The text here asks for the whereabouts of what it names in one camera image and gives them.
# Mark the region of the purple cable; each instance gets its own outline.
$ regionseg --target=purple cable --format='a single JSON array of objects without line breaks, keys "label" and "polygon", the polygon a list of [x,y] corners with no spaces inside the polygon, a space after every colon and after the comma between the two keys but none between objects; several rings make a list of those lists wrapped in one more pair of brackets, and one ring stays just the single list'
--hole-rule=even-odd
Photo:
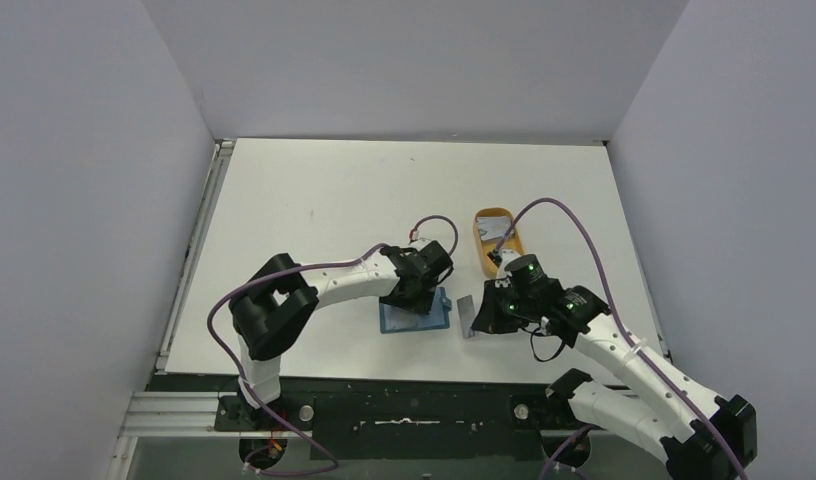
[{"label": "purple cable", "polygon": [[[563,463],[559,462],[556,459],[558,458],[559,455],[561,455],[561,452],[563,452],[565,448],[567,448],[571,443],[573,443],[573,440],[576,440],[577,438],[581,437],[582,435],[588,433],[592,428],[594,428],[593,425],[585,425],[584,427],[576,430],[575,432],[573,432],[572,435],[567,437],[567,440],[564,440],[564,442],[562,442],[561,445],[559,445],[558,448],[556,448],[555,451],[552,452],[552,455],[549,456],[549,460],[547,460],[546,463],[544,464],[543,470],[541,470],[541,473],[538,476],[538,480],[543,480],[543,477],[546,476],[547,472],[549,472],[549,470],[555,464],[558,464],[562,468],[572,468],[569,465],[564,465]],[[584,472],[580,472],[579,470],[576,470],[574,473],[578,473],[579,476],[582,477],[582,478],[585,478],[585,479],[588,478],[588,476],[585,475]]]},{"label": "purple cable", "polygon": [[[503,235],[502,239],[500,239],[499,243],[497,243],[495,250],[499,250],[502,247],[502,244],[504,244],[508,236],[511,235],[511,232],[514,230],[514,226],[517,225],[517,222],[520,221],[520,218],[522,218],[523,215],[526,214],[526,212],[531,210],[532,207],[540,203],[551,203],[555,205],[556,207],[563,210],[564,213],[566,213],[567,216],[570,217],[570,220],[572,220],[573,223],[576,224],[576,228],[579,229],[579,233],[581,233],[582,237],[584,237],[585,242],[588,244],[588,249],[590,249],[591,251],[591,256],[593,256],[594,263],[596,263],[596,269],[599,272],[599,280],[602,283],[602,289],[605,291],[605,297],[608,302],[608,306],[614,313],[614,323],[617,325],[617,329],[620,330],[620,335],[623,336],[623,339],[626,340],[626,343],[629,344],[630,347],[634,347],[635,341],[632,340],[632,337],[626,332],[626,327],[623,326],[623,322],[620,321],[620,314],[617,312],[617,305],[615,305],[614,303],[614,296],[611,294],[611,289],[608,287],[608,277],[605,275],[605,267],[602,264],[602,260],[599,257],[599,253],[596,251],[596,246],[594,245],[591,236],[588,234],[588,231],[585,229],[585,226],[582,225],[582,222],[579,221],[579,218],[576,217],[576,214],[574,214],[573,211],[570,210],[569,207],[567,207],[567,205],[565,205],[559,200],[549,197],[539,198],[529,203],[528,205],[526,205],[525,208],[523,208],[523,210],[520,211],[520,213],[517,214],[517,217],[514,218],[514,221],[511,222],[511,226],[508,227],[508,230],[505,232],[505,235]],[[638,356],[641,357],[641,360],[643,360],[643,362],[646,363],[647,366],[650,369],[652,369],[653,372],[655,372],[658,378],[660,378],[661,381],[664,382],[664,384],[667,385],[670,388],[670,390],[672,390],[673,393],[676,394],[676,396],[678,396],[680,399],[682,399],[683,402],[685,402],[685,405],[687,405],[688,408],[690,408],[691,411],[694,412],[694,415],[696,415],[697,418],[699,418],[699,420],[703,423],[703,425],[705,425],[705,428],[707,428],[708,431],[711,432],[712,436],[714,436],[715,441],[717,441],[717,444],[720,445],[720,448],[722,448],[723,451],[726,453],[726,456],[729,458],[729,462],[732,464],[732,467],[735,469],[736,472],[738,472],[738,476],[741,477],[741,480],[749,480],[749,477],[747,477],[746,472],[744,472],[744,467],[741,466],[740,460],[738,460],[738,457],[735,455],[735,452],[733,452],[732,448],[729,446],[729,442],[727,442],[726,439],[723,437],[723,434],[721,434],[720,431],[717,430],[717,427],[715,427],[714,424],[711,423],[711,420],[709,420],[708,417],[706,417],[705,414],[702,413],[702,410],[700,410],[699,407],[690,398],[688,398],[688,396],[685,393],[682,392],[682,389],[679,388],[678,385],[676,385],[672,380],[670,380],[667,374],[665,374],[660,368],[658,368],[658,365],[656,365],[655,362],[653,362],[652,359],[649,358],[649,356],[643,350],[638,351]]]},{"label": "purple cable", "polygon": [[417,221],[417,224],[414,225],[414,228],[408,233],[408,239],[413,240],[412,236],[413,233],[419,230],[420,225],[426,223],[429,220],[443,220],[444,222],[448,223],[452,227],[452,231],[455,232],[455,241],[452,242],[452,248],[449,249],[449,256],[451,257],[453,253],[455,253],[455,247],[458,246],[458,227],[455,226],[455,222],[449,219],[449,217],[445,217],[443,215],[429,215],[428,217],[423,217]]},{"label": "purple cable", "polygon": [[[222,348],[225,351],[225,353],[231,358],[231,361],[234,362],[234,366],[237,367],[238,375],[240,376],[241,379],[243,379],[243,382],[239,382],[239,383],[243,384],[243,388],[246,389],[246,393],[248,393],[250,397],[254,398],[255,401],[258,402],[258,405],[265,412],[267,412],[271,417],[273,417],[273,419],[275,421],[280,423],[284,428],[290,430],[291,432],[295,433],[296,435],[299,435],[300,438],[302,438],[303,440],[308,442],[312,447],[319,450],[323,455],[328,457],[329,460],[331,460],[333,462],[332,465],[329,465],[327,467],[320,467],[320,468],[315,468],[315,469],[311,469],[311,470],[300,470],[298,472],[274,472],[274,471],[270,471],[270,470],[260,470],[259,471],[258,469],[256,469],[256,468],[252,467],[251,465],[249,465],[250,470],[255,471],[256,473],[260,473],[260,474],[271,476],[271,477],[302,477],[302,476],[306,476],[306,475],[314,475],[314,474],[317,474],[317,473],[330,472],[330,471],[336,469],[338,466],[340,466],[340,463],[337,461],[337,458],[334,455],[332,455],[331,452],[326,450],[325,447],[320,445],[313,438],[309,437],[308,435],[305,435],[301,430],[294,427],[287,420],[281,418],[281,416],[279,414],[277,414],[273,409],[268,407],[258,397],[258,395],[255,393],[255,391],[252,390],[252,387],[249,386],[249,383],[246,380],[246,374],[243,371],[243,365],[240,363],[240,360],[237,358],[237,355],[235,355],[235,353],[231,349],[231,347],[229,347],[228,344],[225,343],[222,338],[220,338],[220,336],[217,334],[216,329],[214,329],[214,316],[216,316],[217,312],[220,310],[220,308],[223,307],[223,305],[226,304],[226,302],[228,302],[233,297],[237,296],[240,293],[243,293],[244,291],[248,290],[251,287],[260,285],[262,283],[269,282],[270,280],[275,280],[276,278],[283,277],[285,275],[291,275],[291,274],[294,274],[294,273],[304,272],[304,271],[307,271],[307,270],[319,270],[319,269],[323,269],[323,268],[353,267],[353,266],[358,265],[359,263],[363,262],[367,258],[369,258],[372,254],[374,254],[380,248],[386,247],[386,246],[387,246],[386,244],[380,243],[380,244],[376,245],[375,247],[369,249],[364,255],[361,255],[360,258],[357,258],[355,260],[350,260],[350,261],[346,261],[346,262],[334,262],[334,263],[315,263],[315,264],[312,264],[312,265],[303,265],[303,266],[299,266],[299,267],[288,268],[287,270],[282,270],[280,272],[271,273],[269,275],[266,275],[266,276],[261,277],[261,278],[257,278],[255,280],[252,280],[251,282],[245,283],[245,284],[235,288],[234,290],[232,290],[229,293],[225,294],[217,302],[217,304],[214,305],[211,308],[211,311],[208,313],[208,333],[211,334],[211,337],[213,337],[214,341],[217,342],[217,344],[219,344],[220,348]],[[246,459],[244,460],[244,462],[248,463],[249,460],[254,455],[256,455],[257,453],[259,453],[262,450],[263,450],[263,448],[255,450],[253,452],[250,452],[249,455],[246,456]]]}]

